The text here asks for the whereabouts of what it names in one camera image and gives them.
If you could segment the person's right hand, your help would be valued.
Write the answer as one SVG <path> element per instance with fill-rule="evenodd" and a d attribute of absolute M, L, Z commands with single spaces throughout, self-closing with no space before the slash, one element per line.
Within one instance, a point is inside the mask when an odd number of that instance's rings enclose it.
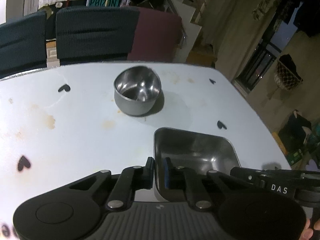
<path fill-rule="evenodd" d="M 307 219 L 306 225 L 304 227 L 304 230 L 303 230 L 299 240 L 310 240 L 311 237 L 313 236 L 313 233 L 315 231 L 319 231 L 319 229 L 320 229 L 320 221 L 319 220 L 317 220 L 317 222 L 313 226 L 311 226 L 310 224 L 311 224 L 310 219 Z"/>

